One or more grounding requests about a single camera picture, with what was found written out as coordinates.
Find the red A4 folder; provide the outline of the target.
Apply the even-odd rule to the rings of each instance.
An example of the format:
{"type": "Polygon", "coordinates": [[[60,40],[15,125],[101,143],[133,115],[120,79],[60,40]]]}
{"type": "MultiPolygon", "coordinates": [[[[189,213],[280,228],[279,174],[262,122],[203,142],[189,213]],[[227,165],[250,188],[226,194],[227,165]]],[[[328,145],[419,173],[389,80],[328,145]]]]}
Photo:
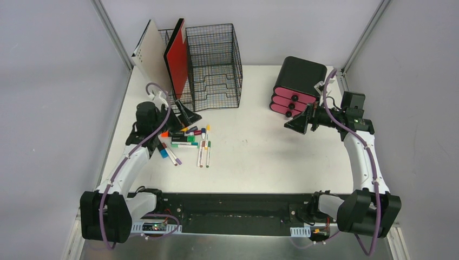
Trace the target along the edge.
{"type": "Polygon", "coordinates": [[[188,79],[188,43],[184,18],[178,20],[169,37],[164,59],[172,83],[174,98],[180,99],[188,79]]]}

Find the white A4 folder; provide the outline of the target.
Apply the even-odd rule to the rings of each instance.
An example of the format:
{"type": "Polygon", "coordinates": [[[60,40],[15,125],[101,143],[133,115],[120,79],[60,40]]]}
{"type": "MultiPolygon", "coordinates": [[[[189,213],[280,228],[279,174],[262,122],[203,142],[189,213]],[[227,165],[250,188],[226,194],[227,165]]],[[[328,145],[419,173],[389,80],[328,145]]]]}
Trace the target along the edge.
{"type": "Polygon", "coordinates": [[[159,84],[170,92],[172,83],[164,59],[166,44],[156,24],[150,19],[131,56],[147,82],[159,84]]]}

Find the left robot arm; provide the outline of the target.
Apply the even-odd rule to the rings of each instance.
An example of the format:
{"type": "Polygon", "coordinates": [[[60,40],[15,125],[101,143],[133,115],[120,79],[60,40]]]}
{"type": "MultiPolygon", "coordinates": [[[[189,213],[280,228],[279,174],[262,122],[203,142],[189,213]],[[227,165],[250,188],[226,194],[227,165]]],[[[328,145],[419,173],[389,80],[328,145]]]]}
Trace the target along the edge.
{"type": "Polygon", "coordinates": [[[181,131],[202,119],[201,115],[177,100],[176,115],[168,102],[157,107],[152,101],[136,106],[135,122],[125,142],[124,151],[110,175],[94,191],[80,197],[81,234],[84,239],[103,241],[110,249],[130,236],[133,222],[149,215],[159,219],[165,204],[151,192],[133,198],[128,193],[144,166],[160,145],[158,136],[165,131],[181,131]]]}

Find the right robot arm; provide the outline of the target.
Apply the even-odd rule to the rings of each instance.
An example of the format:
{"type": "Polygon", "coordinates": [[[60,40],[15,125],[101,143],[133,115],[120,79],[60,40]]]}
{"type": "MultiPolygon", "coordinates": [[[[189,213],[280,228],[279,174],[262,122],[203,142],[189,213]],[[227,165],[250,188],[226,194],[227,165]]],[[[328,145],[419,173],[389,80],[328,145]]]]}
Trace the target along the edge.
{"type": "Polygon", "coordinates": [[[340,109],[309,104],[284,126],[301,134],[320,126],[336,129],[348,153],[353,177],[350,195],[342,199],[330,191],[315,192],[298,219],[312,223],[330,217],[336,220],[340,231],[384,238],[402,203],[399,196],[390,193],[382,177],[375,151],[375,129],[372,121],[364,118],[364,101],[362,93],[345,92],[340,109]]]}

